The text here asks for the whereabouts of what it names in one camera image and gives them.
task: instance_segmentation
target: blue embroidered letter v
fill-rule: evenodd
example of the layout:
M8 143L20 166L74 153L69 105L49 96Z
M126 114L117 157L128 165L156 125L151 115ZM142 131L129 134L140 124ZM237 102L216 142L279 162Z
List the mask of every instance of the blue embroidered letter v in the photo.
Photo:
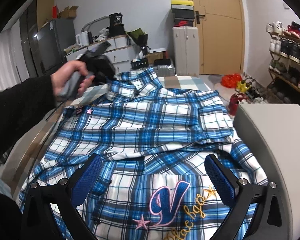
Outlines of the blue embroidered letter v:
M176 217L181 200L190 187L190 183L179 181L170 203L170 189L167 186L157 189L150 198L149 208L153 215L160 215L160 221L154 226L167 226Z

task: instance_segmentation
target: blue textured pad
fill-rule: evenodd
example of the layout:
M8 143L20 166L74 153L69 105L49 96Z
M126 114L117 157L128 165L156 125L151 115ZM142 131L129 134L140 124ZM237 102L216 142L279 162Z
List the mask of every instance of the blue textured pad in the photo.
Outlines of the blue textured pad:
M204 167L224 205L232 208L235 204L235 190L231 183L209 155L204 160Z
M94 154L93 161L89 164L82 176L72 188L71 204L74 207L83 204L89 191L95 185L102 168L102 160L100 155Z

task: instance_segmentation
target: person's arm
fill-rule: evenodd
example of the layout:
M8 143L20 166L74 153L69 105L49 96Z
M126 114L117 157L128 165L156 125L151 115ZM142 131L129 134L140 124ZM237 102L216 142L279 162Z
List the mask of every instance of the person's arm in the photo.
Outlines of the person's arm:
M88 75L85 63L70 61L51 76L29 78L0 92L0 156L55 107L55 96L76 70ZM78 90L80 95L93 78L82 82Z

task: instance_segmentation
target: hand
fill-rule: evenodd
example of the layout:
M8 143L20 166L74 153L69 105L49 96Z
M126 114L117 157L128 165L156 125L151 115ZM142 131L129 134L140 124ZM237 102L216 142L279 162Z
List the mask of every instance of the hand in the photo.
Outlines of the hand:
M79 60L69 61L59 68L55 73L51 75L51 83L53 88L53 94L56 97L64 88L66 82L70 79L73 72L79 71L81 75L87 76L89 74L87 66L84 62ZM78 93L80 96L86 91L86 89L92 84L94 76L90 76L82 81L79 86Z

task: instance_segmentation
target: black door handle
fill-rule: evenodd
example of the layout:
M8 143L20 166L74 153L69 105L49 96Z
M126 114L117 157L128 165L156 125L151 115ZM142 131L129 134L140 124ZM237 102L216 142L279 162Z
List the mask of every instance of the black door handle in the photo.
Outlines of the black door handle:
M200 17L205 17L205 15L199 14L199 11L195 11L195 17L197 19L197 24L200 24Z

